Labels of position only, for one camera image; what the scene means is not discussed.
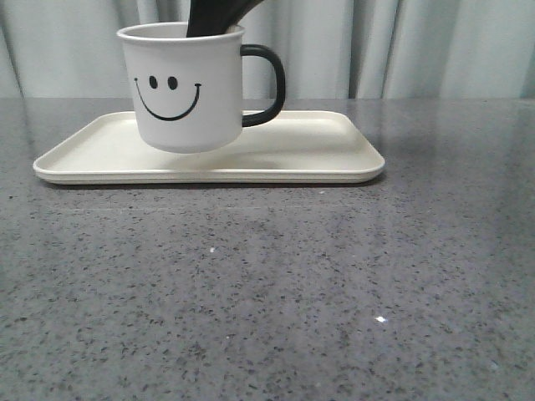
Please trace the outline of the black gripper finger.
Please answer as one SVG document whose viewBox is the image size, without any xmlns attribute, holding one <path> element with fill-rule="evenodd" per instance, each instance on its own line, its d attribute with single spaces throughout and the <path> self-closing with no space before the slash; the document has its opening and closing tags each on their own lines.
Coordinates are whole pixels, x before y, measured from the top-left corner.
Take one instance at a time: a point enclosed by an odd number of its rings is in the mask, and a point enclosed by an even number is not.
<svg viewBox="0 0 535 401">
<path fill-rule="evenodd" d="M 224 34 L 261 2 L 262 0 L 193 0 L 186 36 L 196 38 Z"/>
</svg>

